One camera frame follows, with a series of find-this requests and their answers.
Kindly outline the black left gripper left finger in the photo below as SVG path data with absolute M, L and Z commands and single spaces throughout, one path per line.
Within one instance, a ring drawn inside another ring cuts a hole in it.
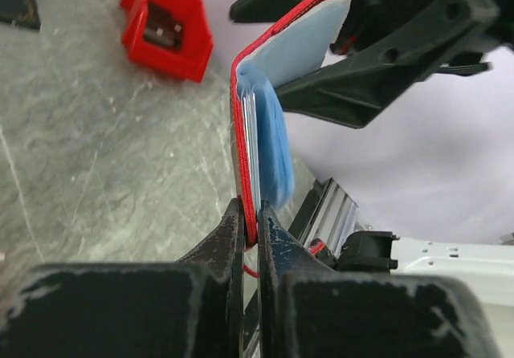
M 46 263 L 1 317 L 4 357 L 240 357 L 242 202 L 175 262 Z

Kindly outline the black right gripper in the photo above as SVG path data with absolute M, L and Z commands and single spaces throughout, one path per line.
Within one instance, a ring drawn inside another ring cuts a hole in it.
M 513 0 L 352 0 L 334 55 L 347 55 L 278 87 L 284 111 L 364 128 L 433 74 L 471 77 L 483 57 L 513 48 Z

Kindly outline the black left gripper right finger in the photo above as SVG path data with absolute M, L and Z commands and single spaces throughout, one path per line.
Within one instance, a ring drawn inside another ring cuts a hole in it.
M 336 272 L 259 212 L 263 357 L 498 357 L 477 298 L 455 279 Z

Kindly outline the red leather card holder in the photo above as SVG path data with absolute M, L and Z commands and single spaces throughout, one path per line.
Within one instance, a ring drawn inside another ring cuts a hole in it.
M 288 13 L 235 58 L 230 70 L 232 152 L 243 202 L 246 244 L 258 241 L 264 202 L 280 210 L 295 190 L 278 87 L 319 69 L 349 12 L 351 0 L 324 0 L 303 14 Z

